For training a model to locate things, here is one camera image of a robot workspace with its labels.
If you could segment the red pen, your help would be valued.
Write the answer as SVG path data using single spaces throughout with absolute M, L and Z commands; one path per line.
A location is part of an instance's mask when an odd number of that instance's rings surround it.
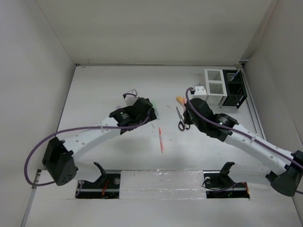
M 163 149 L 163 140 L 162 140 L 162 132 L 161 132 L 161 128 L 159 127 L 159 140 L 160 140 L 160 150 L 161 153 L 163 153 L 164 149 Z

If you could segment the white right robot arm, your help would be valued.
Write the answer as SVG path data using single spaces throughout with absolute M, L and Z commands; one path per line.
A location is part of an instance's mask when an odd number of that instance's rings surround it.
M 206 101 L 188 100 L 184 112 L 186 124 L 200 132 L 232 145 L 251 155 L 270 169 L 265 178 L 278 193 L 293 197 L 303 177 L 303 153 L 280 149 L 249 132 L 238 121 L 224 113 L 213 113 Z

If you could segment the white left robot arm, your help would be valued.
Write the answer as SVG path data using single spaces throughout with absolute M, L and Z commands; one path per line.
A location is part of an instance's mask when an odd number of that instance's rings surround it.
M 129 98 L 127 106 L 114 110 L 97 126 L 82 127 L 79 134 L 60 140 L 49 140 L 42 163 L 56 185 L 71 180 L 90 182 L 101 187 L 107 180 L 106 170 L 98 163 L 86 165 L 80 158 L 99 144 L 132 131 L 157 119 L 156 108 L 147 98 Z

